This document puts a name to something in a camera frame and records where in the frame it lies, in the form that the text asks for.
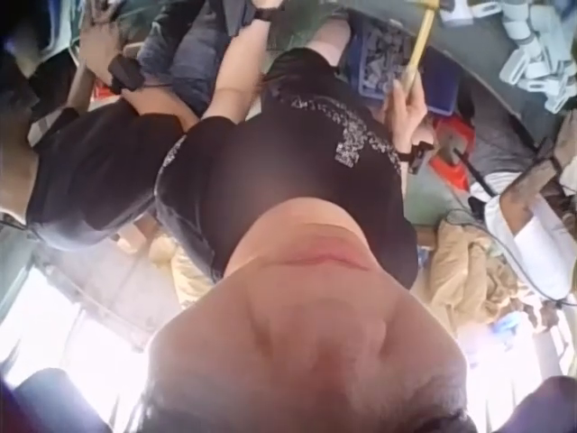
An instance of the beige cloth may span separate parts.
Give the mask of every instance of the beige cloth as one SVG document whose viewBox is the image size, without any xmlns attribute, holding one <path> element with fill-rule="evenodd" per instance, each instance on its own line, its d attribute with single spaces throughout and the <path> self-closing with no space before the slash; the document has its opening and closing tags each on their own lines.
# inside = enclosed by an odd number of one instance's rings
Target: beige cloth
<svg viewBox="0 0 577 433">
<path fill-rule="evenodd" d="M 443 325 L 456 335 L 474 322 L 489 324 L 520 295 L 517 276 L 504 261 L 488 256 L 491 239 L 475 227 L 441 223 L 428 289 L 431 310 L 444 312 Z"/>
<path fill-rule="evenodd" d="M 193 264 L 173 238 L 159 234 L 152 241 L 149 259 L 174 282 L 180 305 L 187 308 L 206 295 L 213 283 Z"/>
</svg>

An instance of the wrist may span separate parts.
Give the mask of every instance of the wrist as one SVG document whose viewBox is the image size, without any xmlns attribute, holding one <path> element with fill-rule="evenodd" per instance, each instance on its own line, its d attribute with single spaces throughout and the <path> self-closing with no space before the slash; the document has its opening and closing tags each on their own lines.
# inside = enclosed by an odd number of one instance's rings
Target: wrist
<svg viewBox="0 0 577 433">
<path fill-rule="evenodd" d="M 112 85 L 112 79 L 113 79 L 113 76 L 108 70 L 108 68 L 112 63 L 112 61 L 118 55 L 122 55 L 122 53 L 120 51 L 113 51 L 108 56 L 106 56 L 103 61 L 99 62 L 97 67 L 90 68 L 90 66 L 88 65 L 88 68 L 92 70 L 92 72 L 96 75 L 96 77 L 107 86 Z"/>
</svg>

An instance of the wall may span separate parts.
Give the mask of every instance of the wall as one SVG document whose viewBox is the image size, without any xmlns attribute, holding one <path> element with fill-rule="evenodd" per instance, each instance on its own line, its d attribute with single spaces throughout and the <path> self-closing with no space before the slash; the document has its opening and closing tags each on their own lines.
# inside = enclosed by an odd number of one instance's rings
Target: wall
<svg viewBox="0 0 577 433">
<path fill-rule="evenodd" d="M 145 253 L 132 256 L 104 241 L 74 253 L 41 245 L 35 258 L 52 284 L 137 346 L 180 311 L 171 277 Z"/>
<path fill-rule="evenodd" d="M 0 318 L 12 304 L 17 290 L 14 284 L 32 257 L 36 243 L 25 232 L 4 226 L 0 231 Z"/>
</svg>

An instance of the white shirt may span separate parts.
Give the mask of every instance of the white shirt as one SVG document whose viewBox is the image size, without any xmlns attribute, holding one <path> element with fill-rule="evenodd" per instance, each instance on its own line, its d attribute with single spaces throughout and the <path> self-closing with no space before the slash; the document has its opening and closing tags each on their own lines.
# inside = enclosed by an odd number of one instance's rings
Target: white shirt
<svg viewBox="0 0 577 433">
<path fill-rule="evenodd" d="M 521 173 L 491 173 L 485 181 L 501 194 Z M 534 217 L 513 236 L 501 213 L 499 197 L 491 198 L 479 185 L 471 194 L 487 203 L 485 224 L 507 261 L 527 287 L 548 299 L 564 299 L 571 291 L 577 262 L 577 243 L 563 222 L 539 196 L 531 207 Z"/>
</svg>

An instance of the cable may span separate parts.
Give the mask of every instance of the cable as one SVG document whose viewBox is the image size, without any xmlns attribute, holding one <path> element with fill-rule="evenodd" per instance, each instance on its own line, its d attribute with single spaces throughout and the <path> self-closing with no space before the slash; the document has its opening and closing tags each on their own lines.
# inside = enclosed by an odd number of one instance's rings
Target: cable
<svg viewBox="0 0 577 433">
<path fill-rule="evenodd" d="M 523 266 L 521 265 L 521 263 L 518 261 L 517 257 L 515 257 L 515 255 L 511 252 L 510 248 L 505 245 L 504 242 L 502 242 L 500 239 L 498 239 L 494 234 L 492 234 L 485 226 L 479 224 L 479 223 L 467 223 L 467 222 L 452 222 L 450 221 L 450 215 L 451 214 L 455 214 L 455 213 L 463 213 L 466 216 L 468 216 L 472 221 L 475 221 L 475 217 L 474 215 L 467 209 L 465 208 L 453 208 L 450 209 L 449 212 L 447 213 L 447 215 L 444 217 L 444 220 L 447 222 L 447 224 L 451 225 L 451 226 L 470 226 L 470 227 L 474 227 L 477 228 L 479 230 L 481 230 L 482 232 L 484 232 L 485 234 L 487 234 L 491 239 L 493 239 L 494 241 L 496 241 L 499 246 L 507 251 L 508 255 L 513 259 L 513 261 L 516 263 L 517 267 L 519 268 L 519 270 L 521 270 L 521 272 L 523 273 L 523 276 L 525 277 L 525 279 L 529 282 L 529 284 L 531 284 L 533 286 L 533 288 L 545 299 L 548 299 L 552 302 L 554 302 L 555 304 L 562 304 L 566 307 L 573 307 L 573 308 L 577 308 L 577 304 L 568 302 L 564 299 L 553 299 L 550 296 L 546 295 L 543 291 L 541 291 L 537 285 L 533 282 L 533 279 L 531 279 L 531 277 L 529 277 L 529 275 L 527 275 L 527 273 L 525 272 L 525 269 L 523 268 Z"/>
</svg>

